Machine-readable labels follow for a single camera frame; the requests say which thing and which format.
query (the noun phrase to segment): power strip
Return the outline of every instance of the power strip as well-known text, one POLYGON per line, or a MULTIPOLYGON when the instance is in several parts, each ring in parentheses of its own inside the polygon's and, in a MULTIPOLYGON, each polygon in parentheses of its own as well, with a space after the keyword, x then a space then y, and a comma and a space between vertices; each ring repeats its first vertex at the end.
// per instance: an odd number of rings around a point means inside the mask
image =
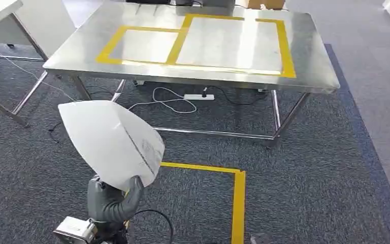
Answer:
POLYGON ((201 94, 185 94, 184 100, 214 100, 213 94, 207 94, 206 97, 203 98, 201 94))

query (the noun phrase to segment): yellow tape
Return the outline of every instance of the yellow tape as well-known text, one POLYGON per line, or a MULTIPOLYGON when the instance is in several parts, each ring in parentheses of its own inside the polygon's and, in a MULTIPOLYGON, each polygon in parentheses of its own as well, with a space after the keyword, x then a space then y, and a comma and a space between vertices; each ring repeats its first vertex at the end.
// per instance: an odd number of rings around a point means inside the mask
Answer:
POLYGON ((224 15, 211 15, 211 14, 186 14, 186 18, 210 18, 210 19, 234 19, 244 20, 243 17, 224 16, 224 15))
POLYGON ((173 47, 171 48, 170 54, 168 54, 167 61, 165 61, 166 65, 176 64, 184 40, 186 40, 189 27, 192 24, 192 20, 193 17, 190 17, 189 15, 186 15, 186 17, 184 18, 182 26, 180 28, 181 32, 179 32, 179 35, 177 35, 176 41, 174 42, 173 47))
POLYGON ((282 57, 283 70, 281 77, 295 78, 294 62, 290 53, 288 37, 286 35, 285 23, 276 19, 256 19, 258 22, 270 22, 277 25, 277 36, 279 38, 279 50, 282 57))
POLYGON ((295 69, 294 62, 292 60, 292 55, 289 49, 289 44, 286 36, 286 29, 283 20, 276 19, 255 19, 257 22, 270 22, 275 23, 277 26, 277 36, 279 39, 279 49, 282 59, 282 71, 262 71, 262 70, 253 70, 253 69, 238 69, 233 67, 215 67, 215 66, 203 66, 203 65, 190 65, 190 64, 178 64, 177 59, 180 55, 181 49, 183 47, 184 41, 186 40, 187 33, 189 31, 190 25, 194 18, 212 18, 212 19, 233 19, 233 20, 244 20, 243 17, 233 17, 233 16, 221 16, 221 15, 206 15, 206 14, 187 14, 183 20, 182 26, 180 29, 169 29, 169 28, 157 28, 157 27, 142 27, 142 26, 121 26, 117 32, 113 35, 110 41, 105 45, 101 53, 96 57, 98 63, 104 64, 129 64, 129 65, 139 65, 139 64, 149 64, 149 65, 163 65, 168 67, 181 67, 189 70, 202 70, 205 68, 213 68, 217 72, 227 72, 227 73, 239 73, 239 74, 251 74, 251 75, 269 75, 269 76, 278 76, 278 77, 287 77, 295 78, 295 69), (149 31, 149 32, 170 32, 178 33, 176 40, 174 41, 173 47, 171 48, 170 53, 168 54, 167 60, 162 62, 151 62, 151 61, 140 61, 140 60, 131 60, 131 59, 118 59, 118 58, 109 58, 111 52, 122 38, 124 33, 128 30, 136 31, 149 31))
POLYGON ((180 164, 180 163, 162 162, 160 165, 167 166, 167 167, 175 167, 175 168, 198 169, 198 170, 225 172, 225 173, 241 172, 239 169, 221 168, 221 167, 198 165, 198 164, 180 164))
POLYGON ((234 174, 233 222, 231 244, 244 244, 244 204, 246 200, 246 171, 197 164, 162 162, 161 166, 208 170, 234 174))
POLYGON ((246 198, 246 171, 235 174, 233 225, 231 244, 244 243, 244 203, 246 198))

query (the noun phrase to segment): white plastic bag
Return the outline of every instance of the white plastic bag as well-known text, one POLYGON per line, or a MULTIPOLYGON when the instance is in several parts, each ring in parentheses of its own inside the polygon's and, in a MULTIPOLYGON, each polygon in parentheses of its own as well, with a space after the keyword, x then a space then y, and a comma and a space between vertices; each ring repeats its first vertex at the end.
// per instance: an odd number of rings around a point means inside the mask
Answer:
POLYGON ((134 175, 144 186, 154 181, 165 146, 148 123, 112 101, 65 103, 58 108, 78 153, 103 182, 126 191, 134 175))

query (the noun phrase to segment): carpet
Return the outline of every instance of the carpet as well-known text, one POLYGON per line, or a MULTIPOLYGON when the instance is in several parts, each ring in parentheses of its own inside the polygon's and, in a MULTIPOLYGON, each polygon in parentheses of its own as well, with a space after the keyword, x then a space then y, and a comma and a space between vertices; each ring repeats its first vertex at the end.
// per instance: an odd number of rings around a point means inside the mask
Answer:
MULTIPOLYGON (((0 50, 12 52, 5 46, 0 50)), ((29 48, 23 52, 32 54, 29 48)), ((18 64, 41 73, 41 63, 18 64)), ((166 143, 164 161, 247 172, 245 243, 258 233, 267 235, 270 243, 390 243, 390 188, 370 149, 370 139, 361 136, 364 128, 356 127, 361 118, 356 113, 351 116, 355 107, 344 77, 339 77, 341 90, 313 95, 274 149, 253 139, 161 133, 166 143)), ((109 91, 119 82, 83 79, 87 86, 109 91)), ((5 105, 16 104, 34 82, 0 60, 0 101, 5 105)), ((78 96, 67 77, 48 77, 46 82, 78 96)), ((125 107, 150 102, 158 86, 181 95, 200 93, 203 88, 156 82, 135 87, 128 82, 117 102, 125 107)), ((248 89, 224 91, 240 103, 264 96, 248 89)), ((195 102, 196 113, 176 114, 160 104, 140 105, 133 112, 154 126, 271 132, 269 96, 250 106, 236 106, 216 89, 209 93, 215 94, 215 101, 195 102)), ((282 111, 289 110, 300 95, 279 91, 282 111)), ((108 99, 110 95, 93 97, 108 99)), ((158 98, 173 97, 158 93, 158 98)), ((59 243, 52 230, 65 216, 87 218, 86 186, 94 172, 64 128, 58 126, 51 133, 53 138, 48 131, 60 120, 57 105, 67 101, 59 91, 41 86, 22 111, 31 125, 28 129, 0 114, 0 243, 59 243)), ((172 105, 190 109, 181 102, 172 105)), ((176 229, 174 243, 230 243, 232 182, 231 174, 161 167, 140 209, 156 208, 168 214, 176 229)), ((131 243, 166 243, 168 226, 160 216, 146 213, 131 221, 128 235, 131 243)))

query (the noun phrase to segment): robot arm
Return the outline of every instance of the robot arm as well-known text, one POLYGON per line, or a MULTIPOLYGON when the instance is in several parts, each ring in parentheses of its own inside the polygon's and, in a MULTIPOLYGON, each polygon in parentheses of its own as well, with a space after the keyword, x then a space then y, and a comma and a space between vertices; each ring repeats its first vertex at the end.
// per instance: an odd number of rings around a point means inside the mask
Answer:
POLYGON ((89 217, 95 221, 123 223, 134 216, 144 186, 139 176, 129 180, 129 191, 122 191, 102 182, 99 176, 91 179, 87 187, 87 209, 89 217))
POLYGON ((127 244, 123 222, 134 216, 143 193, 139 176, 130 178, 125 195, 95 176, 87 186, 90 218, 84 221, 66 217, 54 233, 63 243, 127 244))

